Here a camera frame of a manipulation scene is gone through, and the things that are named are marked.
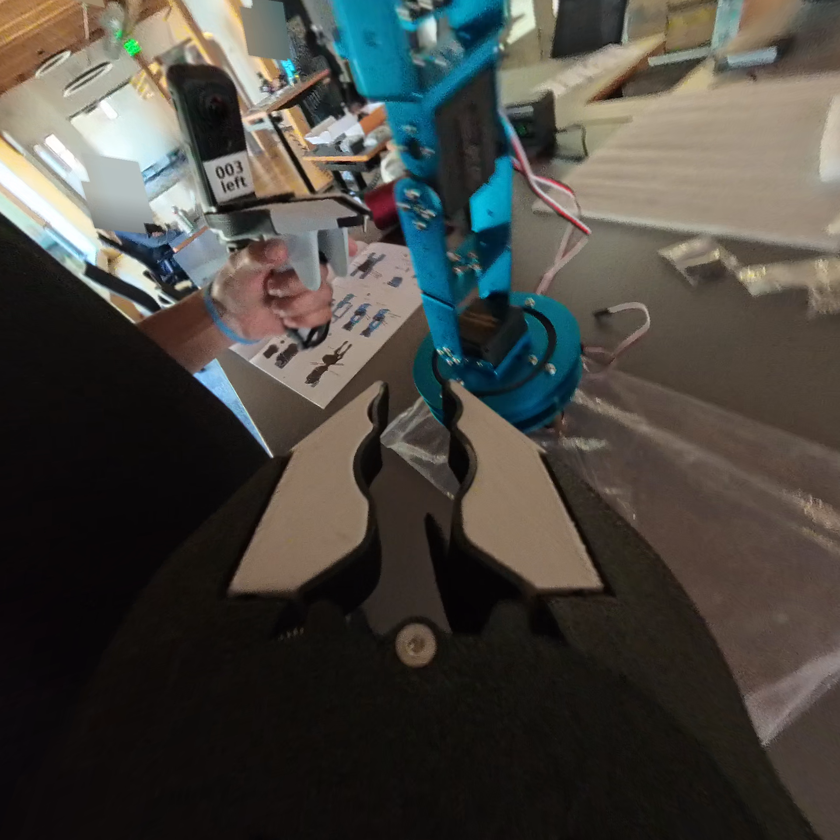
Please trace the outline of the blue toy robot arm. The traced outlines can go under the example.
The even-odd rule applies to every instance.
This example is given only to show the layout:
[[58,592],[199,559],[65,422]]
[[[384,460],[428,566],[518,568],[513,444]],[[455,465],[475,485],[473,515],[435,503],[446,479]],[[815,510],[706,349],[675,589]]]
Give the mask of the blue toy robot arm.
[[395,209],[428,335],[413,379],[436,419],[459,383],[524,433],[571,402],[583,373],[571,312],[511,290],[518,138],[498,94],[502,1],[331,2],[357,90],[383,102],[406,168]]

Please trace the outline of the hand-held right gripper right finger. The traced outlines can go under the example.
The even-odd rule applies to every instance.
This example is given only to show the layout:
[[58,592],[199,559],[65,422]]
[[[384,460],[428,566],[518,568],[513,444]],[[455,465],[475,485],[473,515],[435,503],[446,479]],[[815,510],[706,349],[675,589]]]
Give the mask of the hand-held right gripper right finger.
[[444,386],[448,465],[457,479],[434,562],[449,628],[479,634],[501,603],[531,623],[552,599],[604,594],[604,580],[545,454],[459,383]]

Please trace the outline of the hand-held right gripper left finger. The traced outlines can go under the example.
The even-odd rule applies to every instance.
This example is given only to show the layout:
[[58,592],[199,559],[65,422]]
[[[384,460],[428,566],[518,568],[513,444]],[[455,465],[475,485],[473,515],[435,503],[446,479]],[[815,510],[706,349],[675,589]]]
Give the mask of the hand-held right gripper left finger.
[[286,457],[227,592],[291,603],[363,603],[382,547],[371,484],[382,469],[387,384],[376,381]]

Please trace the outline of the printed instruction booklet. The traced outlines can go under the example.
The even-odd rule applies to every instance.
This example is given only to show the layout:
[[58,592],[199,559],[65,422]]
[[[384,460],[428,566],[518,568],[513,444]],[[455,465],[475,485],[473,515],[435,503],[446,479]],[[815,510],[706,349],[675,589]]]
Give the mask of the printed instruction booklet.
[[422,305],[410,252],[373,243],[361,248],[349,274],[332,281],[326,338],[305,348],[290,333],[235,345],[241,358],[323,409],[362,371]]

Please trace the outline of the clear plastic bag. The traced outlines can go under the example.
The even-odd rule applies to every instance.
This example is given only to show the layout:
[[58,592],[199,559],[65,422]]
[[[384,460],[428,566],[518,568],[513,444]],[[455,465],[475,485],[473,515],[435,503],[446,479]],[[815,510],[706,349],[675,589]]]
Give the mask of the clear plastic bag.
[[[590,377],[532,433],[666,563],[708,625],[763,744],[838,686],[838,453],[632,376]],[[426,403],[383,443],[455,498]]]

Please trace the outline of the small parts bag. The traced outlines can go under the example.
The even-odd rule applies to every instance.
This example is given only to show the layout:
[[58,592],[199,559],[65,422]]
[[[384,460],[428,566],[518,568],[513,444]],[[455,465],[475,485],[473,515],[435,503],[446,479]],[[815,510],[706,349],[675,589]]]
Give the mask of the small parts bag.
[[753,297],[804,291],[811,317],[839,313],[839,258],[821,257],[800,261],[744,266],[737,279]]
[[705,236],[662,248],[658,255],[693,287],[737,277],[741,269],[738,258],[730,250]]

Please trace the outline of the red metal cylinder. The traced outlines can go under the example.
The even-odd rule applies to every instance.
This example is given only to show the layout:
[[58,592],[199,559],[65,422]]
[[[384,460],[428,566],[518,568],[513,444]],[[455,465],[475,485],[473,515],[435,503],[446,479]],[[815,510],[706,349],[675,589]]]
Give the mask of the red metal cylinder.
[[382,232],[390,230],[400,221],[395,189],[396,182],[384,183],[369,189],[363,196],[374,226]]

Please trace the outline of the white foam sheet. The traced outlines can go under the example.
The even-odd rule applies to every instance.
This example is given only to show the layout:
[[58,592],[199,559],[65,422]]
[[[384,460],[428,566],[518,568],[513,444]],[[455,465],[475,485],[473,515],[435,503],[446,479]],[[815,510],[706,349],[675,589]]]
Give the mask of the white foam sheet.
[[592,104],[590,153],[564,179],[592,220],[837,252],[821,174],[836,98],[831,72]]

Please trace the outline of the person's left hand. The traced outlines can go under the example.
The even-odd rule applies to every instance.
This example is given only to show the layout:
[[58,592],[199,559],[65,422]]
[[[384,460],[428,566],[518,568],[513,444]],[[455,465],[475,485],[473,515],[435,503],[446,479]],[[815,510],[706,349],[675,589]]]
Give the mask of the person's left hand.
[[291,268],[286,243],[255,241],[230,257],[210,285],[226,324],[247,339],[319,330],[333,317],[334,273],[318,263],[320,279],[307,288]]

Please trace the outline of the black box with green display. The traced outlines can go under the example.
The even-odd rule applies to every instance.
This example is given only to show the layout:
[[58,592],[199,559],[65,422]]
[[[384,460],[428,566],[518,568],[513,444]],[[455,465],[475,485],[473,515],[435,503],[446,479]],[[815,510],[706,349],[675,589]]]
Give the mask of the black box with green display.
[[551,90],[537,90],[525,100],[506,103],[504,111],[530,159],[554,154],[558,130]]

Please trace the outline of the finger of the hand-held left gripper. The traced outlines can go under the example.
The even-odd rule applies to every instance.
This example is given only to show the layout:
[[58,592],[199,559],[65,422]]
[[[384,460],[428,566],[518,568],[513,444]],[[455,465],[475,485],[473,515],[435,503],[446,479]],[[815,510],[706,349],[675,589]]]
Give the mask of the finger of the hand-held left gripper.
[[366,216],[359,213],[340,213],[338,216],[302,210],[269,210],[270,222],[277,232],[311,232],[364,225]]

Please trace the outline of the grey desk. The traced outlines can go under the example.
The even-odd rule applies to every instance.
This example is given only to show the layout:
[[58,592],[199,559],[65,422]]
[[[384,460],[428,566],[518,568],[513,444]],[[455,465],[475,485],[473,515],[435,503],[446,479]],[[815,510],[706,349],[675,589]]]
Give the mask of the grey desk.
[[[753,298],[737,281],[692,287],[658,251],[690,234],[596,222],[589,243],[561,270],[551,293],[581,325],[588,344],[613,345],[632,331],[632,313],[598,319],[593,311],[615,303],[647,305],[652,326],[602,378],[616,371],[717,405],[829,448],[838,448],[838,326],[809,319],[790,294]],[[269,450],[281,455],[371,383],[389,385],[390,413],[417,399],[411,363],[427,332],[416,312],[355,376],[326,411],[270,378],[236,353],[221,365]],[[420,615],[445,622],[434,583],[424,518],[447,529],[452,503],[400,456],[383,454],[374,482],[383,569],[364,609],[385,630]]]

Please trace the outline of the blue wristband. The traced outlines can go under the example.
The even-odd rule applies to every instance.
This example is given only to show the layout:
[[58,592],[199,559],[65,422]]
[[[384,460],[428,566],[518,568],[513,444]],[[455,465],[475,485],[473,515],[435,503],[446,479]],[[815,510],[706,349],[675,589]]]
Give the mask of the blue wristband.
[[231,346],[233,346],[234,344],[240,344],[249,347],[254,346],[260,341],[262,341],[262,339],[247,339],[235,330],[231,329],[226,324],[221,309],[217,305],[212,294],[212,289],[209,285],[205,286],[202,289],[201,299],[203,301],[206,314],[210,318],[211,323],[215,327],[216,331],[218,331],[229,342]]

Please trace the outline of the person's black shirt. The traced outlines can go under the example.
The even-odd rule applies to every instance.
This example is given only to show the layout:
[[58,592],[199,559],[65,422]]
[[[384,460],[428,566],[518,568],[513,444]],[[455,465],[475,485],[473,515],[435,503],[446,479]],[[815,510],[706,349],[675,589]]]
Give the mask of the person's black shirt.
[[161,564],[268,460],[228,407],[7,220],[1,809]]

